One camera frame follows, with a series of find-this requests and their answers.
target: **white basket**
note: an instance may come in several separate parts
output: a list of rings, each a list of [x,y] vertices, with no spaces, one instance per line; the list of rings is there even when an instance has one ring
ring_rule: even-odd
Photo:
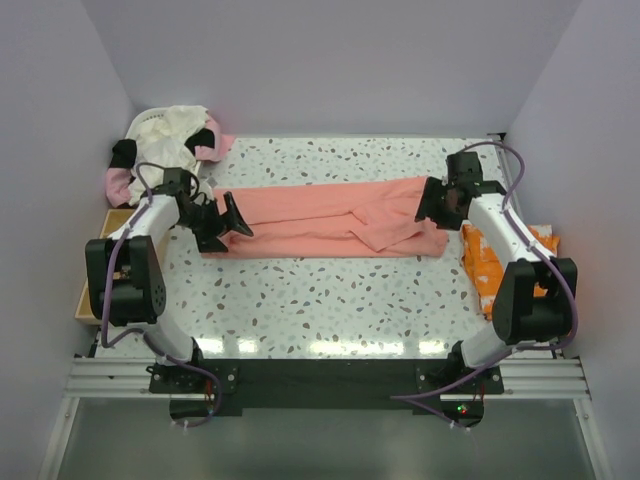
[[[158,108],[150,108],[149,110],[145,110],[144,112],[138,114],[136,118],[133,119],[131,125],[129,126],[129,130],[127,130],[127,136],[125,138],[133,138],[135,136],[136,130],[140,125],[148,120],[153,120],[154,118],[162,118],[164,116],[164,112],[167,111],[167,107],[158,107]],[[202,162],[196,162],[196,175],[200,174],[200,169],[202,168]]]

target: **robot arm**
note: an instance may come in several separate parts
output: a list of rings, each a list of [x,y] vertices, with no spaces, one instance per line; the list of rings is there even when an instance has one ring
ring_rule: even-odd
[[[508,204],[496,181],[485,181],[478,156],[462,152],[447,157],[448,180],[429,178],[416,221],[433,220],[438,228],[459,230],[464,220],[478,227],[505,271],[492,309],[492,322],[473,337],[458,342],[450,354],[452,370],[478,368],[501,353],[523,345],[567,335],[571,330],[568,299],[538,254],[549,259],[575,295],[577,268],[571,259],[555,258],[539,245]],[[536,284],[547,289],[534,297]],[[459,375],[448,372],[449,378]]]
[[[166,292],[155,247],[175,225],[191,229],[200,252],[226,252],[219,240],[231,230],[252,236],[233,196],[224,195],[227,211],[220,214],[216,200],[198,204],[189,196],[191,175],[166,169],[163,183],[143,198],[131,220],[106,239],[91,240],[85,248],[89,298],[96,318],[102,318],[105,301],[110,302],[109,322],[129,326],[148,335],[158,351],[181,362],[191,362],[197,346],[165,312]],[[116,242],[125,236],[118,252],[110,298],[105,298],[108,263]],[[169,364],[157,355],[159,364]]]

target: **black cloth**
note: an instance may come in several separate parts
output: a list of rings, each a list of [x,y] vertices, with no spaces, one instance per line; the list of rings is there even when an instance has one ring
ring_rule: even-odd
[[[113,146],[111,151],[113,156],[111,157],[109,168],[126,168],[128,170],[133,168],[138,155],[138,146],[135,140],[129,138],[118,140],[118,143]]]
[[[187,141],[184,142],[184,146],[189,149],[191,155],[196,156],[196,147],[209,147],[214,148],[216,139],[213,136],[213,132],[208,128],[203,128],[199,132],[194,133]]]

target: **orange cloth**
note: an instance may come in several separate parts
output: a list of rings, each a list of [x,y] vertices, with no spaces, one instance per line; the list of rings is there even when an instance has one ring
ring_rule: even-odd
[[[440,256],[448,235],[414,221],[425,177],[387,182],[232,189],[254,237],[234,232],[213,258]],[[215,194],[224,205],[224,189]]]
[[[558,254],[560,238],[551,234],[550,225],[529,226],[534,237],[554,255]],[[503,270],[498,257],[487,244],[484,235],[473,225],[462,226],[464,256],[462,264],[471,282],[478,291],[480,308],[488,320],[491,320],[491,308],[502,282]],[[536,286],[534,295],[542,297],[546,290]]]

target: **speckled tabletop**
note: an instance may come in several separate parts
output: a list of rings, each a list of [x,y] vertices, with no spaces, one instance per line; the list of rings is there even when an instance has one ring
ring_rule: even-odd
[[[474,141],[239,138],[201,177],[218,188],[442,177],[446,155]],[[495,149],[477,151],[485,178],[504,183]],[[486,323],[461,255],[450,232],[441,258],[205,260],[191,232],[176,228],[163,265],[167,310],[206,357],[445,357]],[[153,358],[133,337],[96,356]]]

